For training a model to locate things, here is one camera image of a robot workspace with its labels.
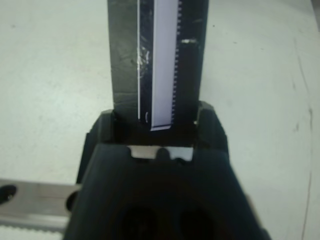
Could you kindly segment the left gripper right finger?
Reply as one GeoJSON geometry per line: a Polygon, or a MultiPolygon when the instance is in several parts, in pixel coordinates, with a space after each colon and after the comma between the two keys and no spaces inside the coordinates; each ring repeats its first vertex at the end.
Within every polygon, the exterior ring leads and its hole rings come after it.
{"type": "Polygon", "coordinates": [[[205,101],[198,105],[195,146],[213,149],[228,156],[228,138],[213,106],[205,101]]]}

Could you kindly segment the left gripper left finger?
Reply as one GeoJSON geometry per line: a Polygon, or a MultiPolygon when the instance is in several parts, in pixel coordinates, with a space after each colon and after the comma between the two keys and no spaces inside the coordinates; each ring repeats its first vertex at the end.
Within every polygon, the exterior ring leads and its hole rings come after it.
{"type": "Polygon", "coordinates": [[[96,145],[116,142],[115,123],[116,115],[113,110],[102,111],[90,131],[86,134],[76,178],[77,184],[82,183],[96,145]]]}

